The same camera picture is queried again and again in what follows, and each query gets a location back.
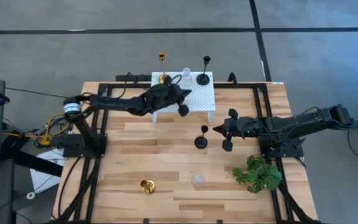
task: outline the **white pegboard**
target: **white pegboard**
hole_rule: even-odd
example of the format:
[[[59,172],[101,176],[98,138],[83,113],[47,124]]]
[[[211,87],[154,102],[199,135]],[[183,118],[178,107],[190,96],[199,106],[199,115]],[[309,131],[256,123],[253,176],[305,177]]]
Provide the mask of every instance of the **white pegboard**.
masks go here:
[[[186,104],[189,107],[190,112],[210,112],[215,111],[215,95],[214,95],[214,80],[212,72],[205,72],[209,76],[208,85],[202,86],[199,85],[196,81],[196,78],[202,72],[191,72],[192,82],[189,85],[185,85],[185,82],[182,82],[183,79],[178,83],[182,90],[191,90],[191,93],[186,96],[183,104]],[[152,73],[152,86],[158,84],[159,76],[162,72],[153,72]],[[181,75],[182,72],[166,72],[171,78],[176,75]],[[166,108],[158,110],[158,113],[167,113],[167,112],[177,112],[178,105],[174,104]]]

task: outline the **gray floor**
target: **gray floor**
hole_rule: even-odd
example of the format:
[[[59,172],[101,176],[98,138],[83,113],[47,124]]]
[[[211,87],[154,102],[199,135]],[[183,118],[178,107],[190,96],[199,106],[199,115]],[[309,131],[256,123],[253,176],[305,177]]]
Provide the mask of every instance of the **gray floor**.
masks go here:
[[[256,3],[262,27],[358,27],[358,1]],[[0,30],[253,25],[245,0],[0,0]],[[358,119],[358,32],[264,33],[263,38],[272,80],[285,82],[294,114],[342,104]],[[169,70],[201,70],[202,56],[209,55],[215,80],[225,80],[230,72],[240,81],[264,80],[254,33],[0,35],[0,79],[13,88],[75,95],[85,81],[161,70],[159,51],[167,53]],[[11,90],[7,95],[11,103],[5,117],[22,128],[37,127],[62,110],[59,98]],[[351,132],[351,142],[358,152],[358,131]],[[358,223],[358,158],[346,133],[310,135],[304,150],[319,219]],[[26,192],[32,186],[23,179],[16,187]],[[27,207],[21,213],[34,223],[46,222],[56,190],[40,194],[33,203],[17,202],[16,208]],[[18,223],[26,221],[19,217]]]

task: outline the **artificial plant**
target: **artificial plant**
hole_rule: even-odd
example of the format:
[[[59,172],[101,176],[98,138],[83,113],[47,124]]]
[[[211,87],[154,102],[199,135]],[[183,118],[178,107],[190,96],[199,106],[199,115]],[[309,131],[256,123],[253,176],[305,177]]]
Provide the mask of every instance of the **artificial plant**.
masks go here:
[[[241,185],[248,185],[247,190],[258,193],[265,187],[275,190],[283,176],[275,166],[267,164],[262,158],[249,156],[247,158],[248,172],[245,174],[240,168],[233,169],[233,176]]]

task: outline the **wooden tabletop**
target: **wooden tabletop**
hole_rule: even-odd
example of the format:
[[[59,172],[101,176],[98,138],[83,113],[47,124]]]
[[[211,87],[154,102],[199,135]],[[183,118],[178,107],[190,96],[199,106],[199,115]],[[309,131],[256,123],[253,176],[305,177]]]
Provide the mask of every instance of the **wooden tabletop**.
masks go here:
[[[82,92],[96,93],[98,86],[99,82],[85,82]],[[267,87],[273,115],[291,116],[284,85],[267,83]],[[113,97],[122,91],[113,89]],[[128,88],[124,98],[143,91]],[[92,223],[141,223],[144,218],[151,223],[216,223],[218,219],[224,223],[275,223],[270,192],[249,193],[231,174],[235,167],[246,167],[248,156],[260,156],[258,140],[235,138],[233,151],[226,152],[221,147],[223,137],[212,130],[228,117],[229,108],[235,108],[239,116],[256,117],[253,92],[247,88],[216,88],[215,100],[212,123],[208,123],[207,113],[190,113],[185,118],[173,113],[159,114],[157,123],[153,123],[151,116],[110,111],[106,128],[108,146],[101,160]],[[208,146],[197,149],[194,140],[201,135],[202,125],[209,127],[205,134]],[[54,216],[63,181],[74,161],[71,158],[65,162]],[[305,168],[292,158],[284,158],[283,163],[290,193],[306,214],[317,218]],[[82,169],[83,159],[68,179],[62,210],[78,192]],[[195,174],[205,176],[203,187],[194,188],[191,184]],[[142,193],[139,185],[142,179],[155,182],[154,194]],[[283,198],[278,194],[282,217],[286,219]],[[88,194],[81,218],[85,218],[87,202]]]

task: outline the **white platform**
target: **white platform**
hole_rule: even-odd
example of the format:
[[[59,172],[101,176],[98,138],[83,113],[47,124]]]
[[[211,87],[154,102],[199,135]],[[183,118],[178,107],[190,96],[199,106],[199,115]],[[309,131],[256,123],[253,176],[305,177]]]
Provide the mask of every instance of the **white platform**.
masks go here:
[[[191,93],[185,98],[183,104],[186,104],[189,108],[189,112],[207,112],[208,121],[212,122],[216,108],[215,108],[215,95],[214,95],[214,80],[212,72],[205,72],[209,76],[208,85],[202,86],[199,85],[196,81],[196,77],[202,72],[191,72],[192,82],[189,85],[184,82],[182,79],[178,85],[183,90],[191,90]],[[152,83],[151,86],[158,84],[158,78],[162,72],[153,72],[152,73]],[[171,78],[176,75],[181,75],[182,72],[166,72]],[[153,122],[157,122],[157,115],[159,113],[177,113],[179,106],[177,104],[168,106],[166,108],[156,111],[153,115]]]

